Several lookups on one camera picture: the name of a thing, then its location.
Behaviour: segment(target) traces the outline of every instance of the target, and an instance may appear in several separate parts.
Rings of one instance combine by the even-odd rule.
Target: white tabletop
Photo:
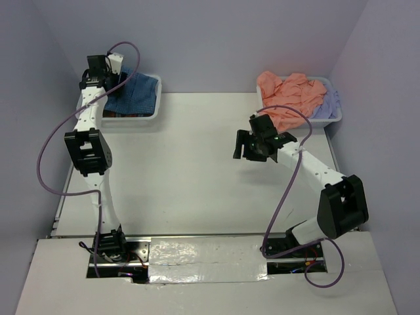
[[[163,94],[150,126],[103,129],[113,156],[110,185],[127,235],[262,233],[290,179],[273,161],[232,159],[236,131],[249,130],[255,93]],[[307,129],[291,133],[299,140]],[[333,158],[323,129],[305,144],[329,167]],[[73,171],[69,192],[86,190]],[[297,181],[273,232],[316,215],[317,196]],[[89,196],[65,198],[57,236],[90,236],[96,218]]]
[[[79,240],[39,241],[17,315],[396,315],[368,232],[351,232],[337,240],[346,271],[329,289],[310,286],[302,274],[278,274],[259,282],[170,285],[86,279],[89,254],[78,246]],[[332,246],[323,245],[323,250],[329,273],[310,274],[319,284],[335,279],[338,272],[333,259],[337,252]]]

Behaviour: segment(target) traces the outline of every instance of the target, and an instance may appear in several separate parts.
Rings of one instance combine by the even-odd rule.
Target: blue cloth
[[[315,107],[311,119],[337,118],[337,107],[340,107],[339,93],[331,85],[324,84],[327,93],[324,95],[324,103]]]
[[[130,75],[133,71],[122,66],[121,71]],[[105,110],[111,112],[135,115],[135,114],[154,114],[156,105],[155,87],[157,79],[147,75],[136,73],[131,80],[124,85],[124,90],[120,97],[110,95],[105,104]]]

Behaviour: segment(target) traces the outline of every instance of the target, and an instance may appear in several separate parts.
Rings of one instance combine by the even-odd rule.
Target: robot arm
[[[346,177],[330,169],[303,150],[294,136],[278,134],[269,115],[253,115],[249,123],[251,132],[239,130],[237,133],[234,158],[263,162],[271,158],[294,169],[302,150],[299,174],[315,193],[320,194],[316,217],[286,231],[292,244],[303,245],[326,237],[336,239],[368,220],[363,184],[357,176]]]
[[[89,69],[85,71],[79,84],[83,105],[125,79],[124,74],[120,73],[123,60],[121,55],[88,56],[87,59]],[[64,141],[74,167],[83,175],[89,189],[101,191],[102,223],[98,253],[101,256],[118,257],[127,252],[127,242],[112,203],[109,179],[112,153],[100,132],[102,112],[107,100],[108,97],[104,96],[82,111],[73,131],[65,134]],[[98,216],[99,204],[95,194],[91,194],[91,201],[95,215]]]

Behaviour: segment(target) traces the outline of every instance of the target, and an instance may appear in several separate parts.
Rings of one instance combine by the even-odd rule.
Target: plastic bin
[[[324,85],[326,85],[327,89],[332,89],[333,85],[331,84],[331,82],[329,81],[329,79],[326,79],[324,77],[308,77],[308,79],[310,81],[312,80],[319,80],[321,81]],[[257,96],[258,96],[258,102],[259,102],[259,107],[263,108],[264,104],[263,104],[263,97],[261,96],[261,89],[260,87],[257,85]],[[333,119],[309,119],[310,123],[312,124],[313,128],[324,128],[326,126],[328,126],[330,123],[335,123],[336,121],[340,121],[341,120],[341,108],[338,107],[337,108],[337,118],[333,118]],[[299,127],[296,128],[308,128],[308,125],[306,123],[300,125]]]
[[[144,75],[147,75],[149,77],[153,77],[154,79],[157,79],[157,84],[155,86],[155,93],[156,93],[156,103],[155,103],[155,112],[153,115],[148,117],[103,117],[102,118],[102,127],[135,127],[137,125],[148,125],[151,123],[151,120],[153,120],[159,112],[160,107],[160,98],[162,94],[162,79],[160,76],[156,74],[147,74],[144,73]],[[80,94],[79,102],[77,103],[77,108],[80,108],[82,103],[82,97]]]

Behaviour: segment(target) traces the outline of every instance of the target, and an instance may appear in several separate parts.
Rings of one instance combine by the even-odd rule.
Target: white wall
[[[369,0],[331,80],[343,105],[329,130],[339,165],[364,181],[399,314],[418,314],[420,1]]]
[[[367,0],[34,2],[78,74],[131,40],[166,92],[253,92],[267,69],[328,75]]]
[[[58,197],[38,184],[35,164],[50,130],[74,109],[77,78],[30,0],[0,3],[0,314],[14,314],[37,238],[53,225]],[[61,188],[70,159],[58,135],[43,162]]]

